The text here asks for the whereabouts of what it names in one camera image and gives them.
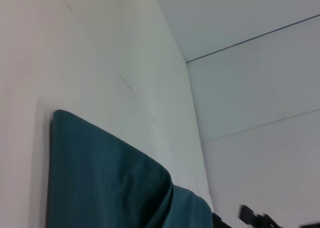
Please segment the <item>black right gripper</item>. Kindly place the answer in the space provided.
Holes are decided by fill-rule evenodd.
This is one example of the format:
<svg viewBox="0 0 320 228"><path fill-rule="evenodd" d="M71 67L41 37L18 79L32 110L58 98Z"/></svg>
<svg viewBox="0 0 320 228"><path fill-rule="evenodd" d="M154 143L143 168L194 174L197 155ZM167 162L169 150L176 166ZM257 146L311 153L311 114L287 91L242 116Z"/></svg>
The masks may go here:
<svg viewBox="0 0 320 228"><path fill-rule="evenodd" d="M250 223L248 223L248 225L250 225L251 227L281 227L267 214L253 215L253 211L244 204L240 205L239 207L238 217L239 219L251 219ZM223 222L222 219L215 213L212 213L212 224L213 228L228 228L228 225L225 222ZM299 225L299 228L320 228L320 222L318 221L314 223L301 224Z"/></svg>

